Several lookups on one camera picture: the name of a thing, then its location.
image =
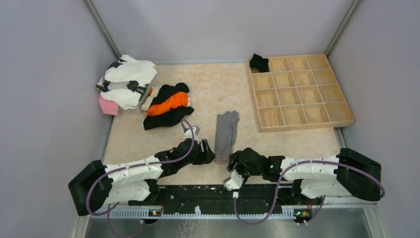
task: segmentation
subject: wooden compartment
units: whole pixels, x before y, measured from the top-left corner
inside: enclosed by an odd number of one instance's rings
[[[317,87],[298,87],[298,91],[302,104],[322,103]]]
[[[259,114],[262,128],[284,125],[280,107],[260,108]]]
[[[255,73],[252,75],[252,82],[255,89],[274,88],[271,73]]]
[[[274,85],[276,88],[294,87],[295,82],[291,72],[273,73]]]
[[[270,72],[247,68],[260,132],[350,126],[354,118],[324,54],[269,58]]]
[[[288,56],[287,61],[291,70],[310,69],[306,56]]]
[[[296,88],[277,89],[277,95],[281,106],[301,104],[298,90],[296,90]]]
[[[303,105],[308,123],[329,122],[324,104]]]
[[[347,121],[354,122],[352,113],[347,103],[326,103],[329,118],[332,122]]]
[[[256,90],[255,97],[259,108],[278,106],[277,93],[274,89]]]
[[[293,78],[295,79],[296,86],[311,86],[316,85],[315,79],[312,76],[312,71],[294,71],[292,72]]]
[[[343,93],[338,85],[319,86],[322,99],[326,103],[344,102]]]
[[[306,58],[308,59],[311,69],[330,68],[328,59],[325,54],[308,55]]]
[[[289,64],[287,63],[286,57],[273,57],[268,58],[268,64],[270,65],[271,72],[277,71],[290,71]]]
[[[315,82],[317,85],[337,83],[337,79],[335,79],[334,73],[331,69],[313,70],[312,73],[314,73]]]
[[[285,125],[302,125],[307,124],[305,113],[302,106],[285,106],[281,107]]]

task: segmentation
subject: pile of clothes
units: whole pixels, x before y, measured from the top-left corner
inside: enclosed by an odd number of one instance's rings
[[[114,102],[124,110],[137,108],[158,73],[155,66],[151,61],[121,56],[97,83],[97,88],[101,90],[101,108],[104,110],[103,105],[107,102]]]
[[[191,115],[190,89],[185,83],[175,86],[155,86],[141,109],[147,112],[142,126],[145,130],[161,126],[174,126],[186,115]]]

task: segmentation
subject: orange sock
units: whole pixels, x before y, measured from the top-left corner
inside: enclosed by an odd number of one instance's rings
[[[185,92],[177,92],[163,103],[150,106],[149,110],[147,111],[147,115],[158,116],[169,112],[169,110],[173,108],[186,107],[189,104],[188,98],[189,97]]]

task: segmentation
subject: gray striped sock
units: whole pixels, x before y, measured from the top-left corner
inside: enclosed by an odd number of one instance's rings
[[[229,155],[233,153],[238,121],[239,113],[237,111],[217,115],[216,140],[214,142],[216,160],[227,161]]]

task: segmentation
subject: black garment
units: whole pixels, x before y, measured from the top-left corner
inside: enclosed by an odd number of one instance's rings
[[[254,54],[250,61],[250,67],[258,69],[261,73],[270,72],[268,69],[268,59]]]
[[[169,112],[160,114],[158,116],[147,116],[143,121],[145,130],[153,129],[161,126],[174,126],[180,123],[181,119],[186,115],[191,115],[194,108],[192,107],[177,107],[169,110]]]
[[[153,98],[150,106],[163,103],[177,92],[189,93],[190,89],[185,83],[177,83],[175,86],[165,84],[159,89],[159,92],[157,93],[156,97]]]

